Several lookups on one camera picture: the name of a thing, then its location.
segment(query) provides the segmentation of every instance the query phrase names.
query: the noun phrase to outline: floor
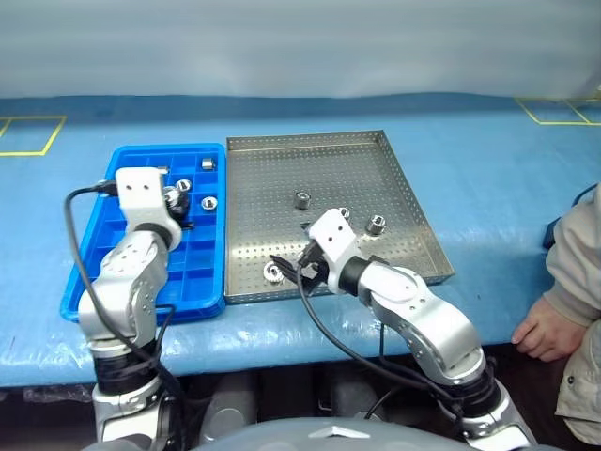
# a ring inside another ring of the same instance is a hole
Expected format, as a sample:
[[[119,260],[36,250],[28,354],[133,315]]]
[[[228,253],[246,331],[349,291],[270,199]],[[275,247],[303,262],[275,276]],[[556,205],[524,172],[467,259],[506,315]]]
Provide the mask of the floor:
[[[572,437],[560,418],[553,415],[555,395],[564,362],[542,364],[518,354],[510,345],[491,347],[487,355],[498,361],[498,378],[509,388],[513,400],[540,443],[555,445],[567,451],[598,449]],[[411,365],[407,357],[400,362]],[[326,373],[340,365],[298,365],[258,371],[259,421],[299,416],[327,416],[323,401]],[[388,390],[387,384],[367,375],[378,395]],[[210,392],[218,380],[216,375],[188,378],[184,383],[196,397]],[[70,387],[72,395],[81,398],[90,386]],[[46,390],[47,397],[55,390]],[[94,414],[89,402],[59,401],[50,403],[23,400],[22,391],[5,393],[0,402],[0,437],[2,450],[77,450],[95,440]],[[29,399],[39,398],[40,390],[29,391]],[[450,436],[450,424],[426,395],[406,391],[386,404],[389,421],[422,428]]]

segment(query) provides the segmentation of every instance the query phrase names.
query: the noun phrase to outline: perforated metal tray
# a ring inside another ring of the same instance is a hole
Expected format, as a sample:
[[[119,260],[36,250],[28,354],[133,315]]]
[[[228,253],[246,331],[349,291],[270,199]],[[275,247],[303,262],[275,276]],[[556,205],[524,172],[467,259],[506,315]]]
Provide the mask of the perforated metal tray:
[[[383,131],[228,138],[227,160],[230,303],[298,296],[288,281],[266,281],[263,268],[270,254],[296,261],[308,242],[301,224],[337,207],[350,209],[367,257],[412,268],[429,284],[453,274]],[[298,191],[311,195],[308,210],[294,208]],[[386,220],[379,237],[365,232],[373,214]]]

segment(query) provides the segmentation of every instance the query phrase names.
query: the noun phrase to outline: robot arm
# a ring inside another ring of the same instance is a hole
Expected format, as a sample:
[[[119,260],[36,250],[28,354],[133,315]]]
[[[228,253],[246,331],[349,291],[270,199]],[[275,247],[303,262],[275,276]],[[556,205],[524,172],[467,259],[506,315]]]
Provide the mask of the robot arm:
[[[460,420],[467,442],[477,449],[510,450],[536,443],[507,390],[492,379],[480,338],[463,313],[435,296],[416,272],[365,259],[357,237],[337,209],[326,211],[308,229],[304,267],[325,262],[328,289],[357,296],[385,325],[397,331],[425,376],[453,399],[464,399],[460,418],[452,403],[442,410]],[[290,267],[281,265],[285,275]]]
[[[92,287],[111,328],[158,362],[156,299],[167,280],[168,252],[179,245],[182,232],[165,203],[159,169],[119,169],[116,190],[128,220],[126,235],[102,260]],[[173,205],[174,194],[187,196],[170,193]],[[79,322],[98,380],[92,393],[98,441],[124,439],[145,450],[178,448],[180,406],[169,396],[157,364],[107,329],[88,290],[79,303]]]

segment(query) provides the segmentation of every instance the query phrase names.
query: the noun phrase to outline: person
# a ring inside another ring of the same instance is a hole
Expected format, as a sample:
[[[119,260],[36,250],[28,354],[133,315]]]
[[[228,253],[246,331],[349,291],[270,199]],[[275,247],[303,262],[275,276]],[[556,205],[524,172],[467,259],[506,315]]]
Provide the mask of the person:
[[[581,442],[601,445],[601,183],[555,226],[553,287],[517,326],[517,350],[543,362],[569,356],[555,414]]]

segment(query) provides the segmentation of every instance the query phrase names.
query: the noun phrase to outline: yellow tape line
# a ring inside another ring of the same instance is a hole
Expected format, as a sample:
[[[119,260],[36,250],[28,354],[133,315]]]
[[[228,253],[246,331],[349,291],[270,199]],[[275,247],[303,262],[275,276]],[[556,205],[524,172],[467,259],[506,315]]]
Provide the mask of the yellow tape line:
[[[5,121],[4,126],[2,127],[2,129],[0,129],[0,137],[2,137],[2,135],[7,131],[8,126],[14,120],[57,120],[57,119],[59,119],[58,124],[56,125],[56,127],[54,127],[54,130],[53,130],[52,134],[50,135],[50,138],[48,138],[48,141],[46,141],[46,144],[44,145],[42,150],[28,150],[28,151],[21,151],[21,152],[20,151],[0,152],[0,157],[43,157],[44,155],[46,155],[46,152],[48,152],[48,150],[50,150],[50,147],[52,146],[54,140],[56,139],[57,135],[62,130],[63,125],[65,125],[65,122],[67,121],[66,116],[6,116],[6,117],[0,117],[0,120]]]
[[[598,101],[597,99],[573,99],[573,101]],[[570,101],[560,100],[576,113],[582,121],[572,120],[540,120],[535,113],[532,112],[522,101],[558,101],[555,99],[539,99],[539,98],[514,98],[514,101],[526,112],[526,114],[538,125],[579,125],[587,127],[601,127],[601,122],[595,122],[584,116]]]

